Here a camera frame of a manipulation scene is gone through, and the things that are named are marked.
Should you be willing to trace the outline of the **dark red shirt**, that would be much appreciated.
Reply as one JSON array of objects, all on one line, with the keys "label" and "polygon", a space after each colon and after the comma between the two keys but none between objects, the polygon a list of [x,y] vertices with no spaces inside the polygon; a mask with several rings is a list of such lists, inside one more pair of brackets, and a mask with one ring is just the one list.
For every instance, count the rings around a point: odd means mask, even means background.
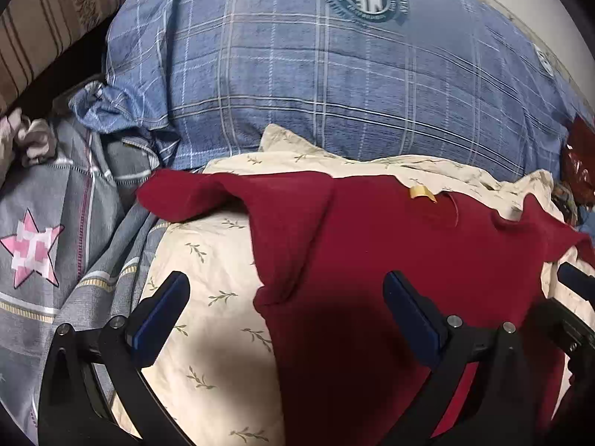
[{"label": "dark red shirt", "polygon": [[228,201],[249,216],[261,281],[254,305],[268,328],[289,445],[374,445],[427,376],[382,297],[400,271],[445,314],[471,326],[520,328],[537,401],[553,413],[560,351],[527,321],[541,270],[570,249],[592,262],[587,235],[523,199],[518,220],[458,192],[413,198],[394,177],[319,172],[241,176],[155,172],[137,193],[169,222]]}]

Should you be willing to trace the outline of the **grey-pink crumpled cloth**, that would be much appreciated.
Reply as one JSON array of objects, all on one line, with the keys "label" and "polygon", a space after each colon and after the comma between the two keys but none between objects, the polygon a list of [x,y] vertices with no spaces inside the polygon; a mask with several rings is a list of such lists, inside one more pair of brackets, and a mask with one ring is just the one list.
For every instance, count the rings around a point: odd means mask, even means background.
[{"label": "grey-pink crumpled cloth", "polygon": [[28,167],[54,158],[57,145],[58,139],[47,120],[30,120],[20,108],[15,109],[1,118],[1,178],[5,178],[16,150],[22,165]]}]

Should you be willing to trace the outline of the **cream leaf-print pillow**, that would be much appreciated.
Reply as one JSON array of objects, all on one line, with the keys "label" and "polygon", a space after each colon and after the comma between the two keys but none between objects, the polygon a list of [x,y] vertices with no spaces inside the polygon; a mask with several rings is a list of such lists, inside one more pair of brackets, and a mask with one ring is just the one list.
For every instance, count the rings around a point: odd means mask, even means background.
[{"label": "cream leaf-print pillow", "polygon": [[[199,174],[292,172],[334,178],[388,175],[413,198],[435,200],[441,193],[458,192],[506,220],[518,220],[523,199],[532,195],[546,213],[565,223],[551,201],[554,180],[548,171],[506,182],[479,168],[429,156],[348,160],[276,125],[265,129],[258,151],[213,160]],[[543,295],[527,312],[527,321],[535,327],[530,313],[548,297],[574,308],[585,305],[557,280],[559,265],[565,262],[585,272],[594,269],[594,259],[582,260],[576,249],[545,263]],[[153,392],[198,445],[289,445],[272,340],[254,305],[261,281],[243,203],[228,201],[191,220],[170,222],[151,262],[144,295],[153,295],[173,271],[187,275],[190,300],[155,363],[143,372]]]}]

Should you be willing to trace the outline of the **dark red plastic bag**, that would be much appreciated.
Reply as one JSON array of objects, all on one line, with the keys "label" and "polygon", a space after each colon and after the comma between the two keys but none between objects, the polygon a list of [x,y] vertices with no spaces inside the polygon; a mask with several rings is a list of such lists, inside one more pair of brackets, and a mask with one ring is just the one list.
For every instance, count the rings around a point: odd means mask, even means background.
[{"label": "dark red plastic bag", "polygon": [[562,148],[561,175],[580,206],[594,206],[594,151],[594,129],[576,115]]}]

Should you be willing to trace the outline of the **blue plaid quilt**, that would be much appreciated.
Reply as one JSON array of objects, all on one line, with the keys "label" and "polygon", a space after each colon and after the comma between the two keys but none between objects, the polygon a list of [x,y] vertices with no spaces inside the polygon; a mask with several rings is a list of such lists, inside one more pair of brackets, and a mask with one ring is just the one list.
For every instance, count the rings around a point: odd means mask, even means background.
[{"label": "blue plaid quilt", "polygon": [[77,118],[191,169],[276,124],[356,160],[444,157],[557,172],[581,99],[480,0],[126,0]]}]

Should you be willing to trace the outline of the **brown striped cushion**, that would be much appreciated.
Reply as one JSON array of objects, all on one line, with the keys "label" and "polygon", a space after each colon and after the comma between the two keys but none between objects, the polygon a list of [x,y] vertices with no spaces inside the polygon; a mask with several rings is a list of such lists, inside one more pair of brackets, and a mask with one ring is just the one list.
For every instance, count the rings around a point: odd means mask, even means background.
[{"label": "brown striped cushion", "polygon": [[1,110],[124,0],[1,0]]}]

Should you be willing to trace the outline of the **grey star-patterned bedding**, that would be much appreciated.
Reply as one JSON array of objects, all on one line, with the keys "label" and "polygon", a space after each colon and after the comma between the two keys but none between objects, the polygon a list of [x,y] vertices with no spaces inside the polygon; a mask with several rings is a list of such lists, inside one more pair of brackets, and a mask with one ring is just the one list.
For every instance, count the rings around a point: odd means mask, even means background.
[{"label": "grey star-patterned bedding", "polygon": [[57,155],[13,164],[1,187],[1,404],[37,439],[51,337],[100,328],[137,305],[163,226],[135,191],[157,168],[138,138],[52,122]]}]

